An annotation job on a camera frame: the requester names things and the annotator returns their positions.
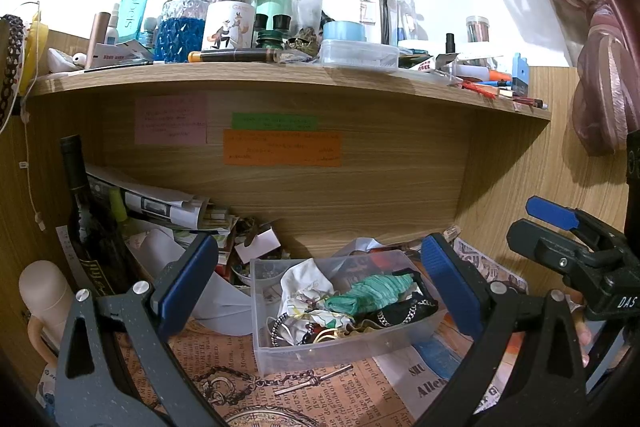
blue clamp pad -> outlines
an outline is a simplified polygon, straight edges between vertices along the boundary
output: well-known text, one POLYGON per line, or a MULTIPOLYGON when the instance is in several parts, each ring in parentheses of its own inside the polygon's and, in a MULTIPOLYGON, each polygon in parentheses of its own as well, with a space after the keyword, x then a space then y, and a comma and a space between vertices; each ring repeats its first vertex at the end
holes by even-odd
POLYGON ((182 331, 217 264, 218 244, 199 233, 180 259, 165 267, 151 296, 160 340, 166 342, 182 331))
POLYGON ((554 225, 562 230, 577 229, 578 225, 580 225, 578 217, 572 209, 538 196, 530 197, 525 208, 529 216, 541 219, 545 223, 554 225))
POLYGON ((474 340, 480 338, 484 330, 483 303, 479 300, 482 294, 476 293, 469 281, 475 283, 476 289, 486 286, 486 281, 476 267, 462 261, 441 234, 428 235, 422 240, 420 260, 460 333, 474 340))

white cloth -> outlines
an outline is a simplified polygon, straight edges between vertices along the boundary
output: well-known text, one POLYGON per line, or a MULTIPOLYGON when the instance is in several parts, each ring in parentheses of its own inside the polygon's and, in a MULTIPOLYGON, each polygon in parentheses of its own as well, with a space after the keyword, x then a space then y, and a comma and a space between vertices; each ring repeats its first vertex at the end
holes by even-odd
POLYGON ((325 297, 335 293, 334 285, 316 266, 313 259, 307 259, 289 268, 282 279, 282 300, 278 317, 286 313, 290 317, 297 317, 325 297))
POLYGON ((353 319, 347 315, 313 309, 318 301, 335 294, 334 285, 318 269, 313 259, 289 268, 282 276, 280 285, 282 300, 278 317, 286 313, 289 318, 284 322, 286 327, 281 327, 278 334, 289 344, 302 341, 309 322, 326 326, 335 321, 334 328, 353 323, 353 319))

sticky note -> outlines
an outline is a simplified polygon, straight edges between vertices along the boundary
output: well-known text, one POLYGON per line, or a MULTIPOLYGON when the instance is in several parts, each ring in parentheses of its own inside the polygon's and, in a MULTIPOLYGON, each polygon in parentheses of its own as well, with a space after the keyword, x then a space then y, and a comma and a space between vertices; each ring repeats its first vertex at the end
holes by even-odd
POLYGON ((136 145, 207 143, 207 97, 199 93, 136 98, 136 145))
POLYGON ((245 131, 225 129, 225 165, 339 167, 339 132, 245 131))
POLYGON ((253 131, 315 131, 318 129, 318 118, 299 114, 235 112, 231 117, 231 129, 253 131))

blue liquid bottle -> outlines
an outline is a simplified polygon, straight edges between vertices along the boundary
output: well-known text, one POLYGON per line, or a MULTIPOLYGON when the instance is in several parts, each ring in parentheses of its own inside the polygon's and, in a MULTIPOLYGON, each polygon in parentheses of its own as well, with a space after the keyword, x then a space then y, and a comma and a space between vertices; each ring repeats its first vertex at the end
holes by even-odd
POLYGON ((135 40, 140 35, 140 27, 145 15, 146 0, 120 1, 118 19, 118 42, 135 40))
POLYGON ((189 53, 200 51, 208 0, 168 0, 158 25, 155 60, 187 62, 189 53))

toothbrush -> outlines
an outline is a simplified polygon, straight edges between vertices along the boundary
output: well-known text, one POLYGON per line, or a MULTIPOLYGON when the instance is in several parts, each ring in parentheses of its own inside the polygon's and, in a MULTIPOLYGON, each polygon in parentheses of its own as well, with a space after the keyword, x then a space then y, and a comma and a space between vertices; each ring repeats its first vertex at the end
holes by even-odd
POLYGON ((380 9, 382 10, 380 19, 380 43, 389 44, 389 0, 380 0, 380 9))

